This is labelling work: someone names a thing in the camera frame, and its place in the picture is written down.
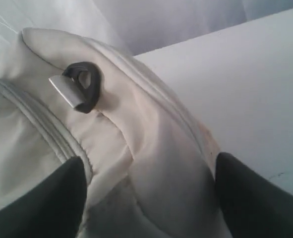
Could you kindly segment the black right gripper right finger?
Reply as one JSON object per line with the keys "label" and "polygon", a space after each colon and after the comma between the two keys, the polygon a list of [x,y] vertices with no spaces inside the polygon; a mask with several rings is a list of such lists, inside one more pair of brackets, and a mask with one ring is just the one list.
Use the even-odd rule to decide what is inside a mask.
{"label": "black right gripper right finger", "polygon": [[234,238],[293,238],[293,195],[232,154],[217,156],[215,191]]}

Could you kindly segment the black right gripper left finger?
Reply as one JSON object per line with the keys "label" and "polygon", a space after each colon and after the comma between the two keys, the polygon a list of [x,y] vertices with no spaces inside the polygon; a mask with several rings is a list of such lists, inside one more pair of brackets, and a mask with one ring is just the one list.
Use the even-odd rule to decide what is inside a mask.
{"label": "black right gripper left finger", "polygon": [[74,238],[84,206],[84,164],[73,157],[0,210],[0,238]]}

